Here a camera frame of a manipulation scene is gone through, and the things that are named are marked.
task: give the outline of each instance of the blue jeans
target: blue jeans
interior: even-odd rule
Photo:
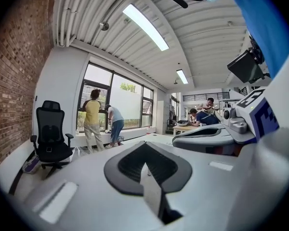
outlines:
[[[124,120],[115,121],[111,126],[111,142],[117,143],[118,137],[122,128],[124,127]]]

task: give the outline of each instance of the black monitor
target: black monitor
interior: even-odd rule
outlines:
[[[254,56],[248,50],[239,55],[227,66],[243,83],[264,78],[262,70],[256,63]]]

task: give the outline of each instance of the brick wall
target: brick wall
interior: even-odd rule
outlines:
[[[0,163],[28,140],[34,93],[53,47],[54,0],[17,0],[0,25]]]

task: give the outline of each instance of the dark blue shirt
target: dark blue shirt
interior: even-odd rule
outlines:
[[[213,124],[218,124],[218,119],[213,116],[213,115],[209,115],[207,113],[204,113],[202,111],[198,112],[196,114],[196,121],[200,121],[201,123],[204,123],[206,125],[213,125]]]
[[[273,79],[289,56],[289,27],[270,0],[235,0]]]

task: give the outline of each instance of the chair backrest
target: chair backrest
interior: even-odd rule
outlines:
[[[64,142],[62,126],[64,111],[60,104],[54,101],[45,101],[42,107],[37,108],[39,127],[39,145],[55,145]]]

